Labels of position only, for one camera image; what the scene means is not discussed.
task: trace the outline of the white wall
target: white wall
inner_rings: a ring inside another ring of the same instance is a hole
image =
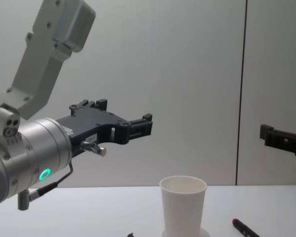
[[[296,0],[249,0],[238,184],[296,184],[296,157],[264,146],[261,124],[296,133]]]
[[[85,48],[65,62],[35,118],[106,98],[126,119],[152,113],[154,127],[126,146],[105,144],[105,158],[75,158],[63,187],[157,185],[174,174],[233,185],[245,1],[87,2],[97,18]],[[0,91],[14,78],[40,4],[0,1]]]

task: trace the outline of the screw hole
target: screw hole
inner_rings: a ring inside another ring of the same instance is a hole
[[[46,28],[49,29],[49,28],[51,27],[51,25],[52,25],[51,22],[48,22],[48,23],[46,24]]]

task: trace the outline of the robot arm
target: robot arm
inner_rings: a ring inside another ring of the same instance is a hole
[[[0,94],[0,202],[19,194],[19,209],[58,186],[73,171],[72,157],[104,156],[103,142],[127,144],[151,134],[152,115],[127,121],[107,112],[107,100],[71,105],[71,115],[27,121],[48,101],[63,62],[84,47],[95,12],[83,0],[44,0],[26,36],[27,48],[12,86]],[[70,166],[57,182],[28,188]]]

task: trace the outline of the black object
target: black object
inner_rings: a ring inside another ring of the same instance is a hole
[[[274,129],[268,125],[261,125],[260,138],[265,140],[265,145],[274,147],[296,155],[296,134]]]
[[[107,105],[108,101],[105,99],[97,102],[83,100],[69,107],[70,116],[57,120],[70,137],[74,156],[84,152],[82,149],[78,150],[83,141],[123,145],[129,140],[151,135],[151,114],[144,115],[142,119],[127,121],[107,112]]]
[[[259,237],[253,230],[251,230],[248,226],[243,224],[238,219],[232,220],[233,226],[245,237]]]

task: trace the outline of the green led ring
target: green led ring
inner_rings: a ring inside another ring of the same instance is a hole
[[[44,180],[46,179],[49,175],[50,175],[51,170],[50,169],[46,169],[44,170],[40,176],[39,176],[39,180]]]

